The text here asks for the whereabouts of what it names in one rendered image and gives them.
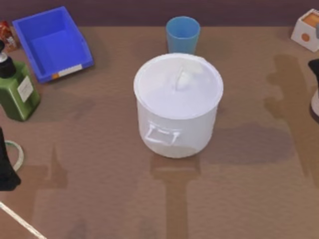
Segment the red can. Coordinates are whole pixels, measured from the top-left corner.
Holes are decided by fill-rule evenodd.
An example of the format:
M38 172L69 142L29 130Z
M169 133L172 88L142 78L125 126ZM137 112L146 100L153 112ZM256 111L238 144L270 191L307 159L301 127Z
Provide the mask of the red can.
M17 43L7 21L0 21L0 39L5 43L8 52L17 50Z

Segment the dark background wall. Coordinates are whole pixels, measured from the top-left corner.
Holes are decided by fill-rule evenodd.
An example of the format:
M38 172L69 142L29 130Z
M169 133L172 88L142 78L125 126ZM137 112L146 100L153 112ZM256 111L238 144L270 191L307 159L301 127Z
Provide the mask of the dark background wall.
M14 20L64 5L78 25L165 25L176 15L202 25L294 25L318 0L2 0L0 18Z

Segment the table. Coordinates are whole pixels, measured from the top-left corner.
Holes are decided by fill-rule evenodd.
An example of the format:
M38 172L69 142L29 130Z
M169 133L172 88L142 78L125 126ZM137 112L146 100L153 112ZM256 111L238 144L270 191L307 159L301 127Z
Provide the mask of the table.
M213 138L199 155L154 155L138 133L133 80L166 53L163 27L82 27L95 67L36 85L42 102L6 139L25 150L0 200L48 239L317 239L317 57L288 27L205 27L197 54L223 77ZM22 50L11 54L27 62ZM32 238L0 211L0 237Z

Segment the white label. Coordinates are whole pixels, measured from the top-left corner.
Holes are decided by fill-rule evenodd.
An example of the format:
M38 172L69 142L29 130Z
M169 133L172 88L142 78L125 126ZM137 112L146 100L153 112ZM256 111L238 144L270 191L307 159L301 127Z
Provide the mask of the white label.
M25 103L33 92L33 86L28 76L26 76L22 83L19 85L18 92L20 94L22 102Z
M62 77L62 76L66 76L68 74L71 74L73 72L76 72L76 71L79 71L79 70L82 70L82 69L83 69L83 67L80 64L80 65L72 66L72 67L70 67L68 69L65 69L63 71L59 71L58 74L59 74L59 77Z

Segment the blue tray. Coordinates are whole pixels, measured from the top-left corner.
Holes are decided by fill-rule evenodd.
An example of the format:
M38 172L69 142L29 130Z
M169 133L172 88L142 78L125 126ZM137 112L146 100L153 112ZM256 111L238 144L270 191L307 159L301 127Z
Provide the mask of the blue tray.
M38 82L94 64L89 47L65 7L13 21Z

